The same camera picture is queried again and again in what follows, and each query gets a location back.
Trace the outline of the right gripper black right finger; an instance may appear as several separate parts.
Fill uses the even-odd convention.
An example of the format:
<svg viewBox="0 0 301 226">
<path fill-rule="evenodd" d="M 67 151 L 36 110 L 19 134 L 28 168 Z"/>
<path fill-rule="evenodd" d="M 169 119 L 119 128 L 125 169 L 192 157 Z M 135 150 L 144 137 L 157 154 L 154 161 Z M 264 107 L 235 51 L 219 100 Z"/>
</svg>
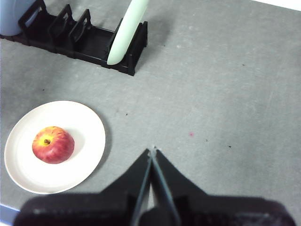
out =
<svg viewBox="0 0 301 226">
<path fill-rule="evenodd" d="M 152 151 L 154 190 L 176 226 L 294 226 L 286 207 L 260 197 L 210 195 L 159 149 Z"/>
</svg>

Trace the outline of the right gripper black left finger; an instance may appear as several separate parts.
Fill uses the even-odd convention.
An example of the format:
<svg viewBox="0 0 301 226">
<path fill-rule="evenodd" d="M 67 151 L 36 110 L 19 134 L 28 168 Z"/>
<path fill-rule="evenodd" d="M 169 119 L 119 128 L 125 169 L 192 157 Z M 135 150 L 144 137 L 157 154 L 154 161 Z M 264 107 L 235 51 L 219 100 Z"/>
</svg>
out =
<svg viewBox="0 0 301 226">
<path fill-rule="evenodd" d="M 147 199 L 151 158 L 146 149 L 99 193 L 51 194 L 28 200 L 15 226 L 130 226 Z"/>
</svg>

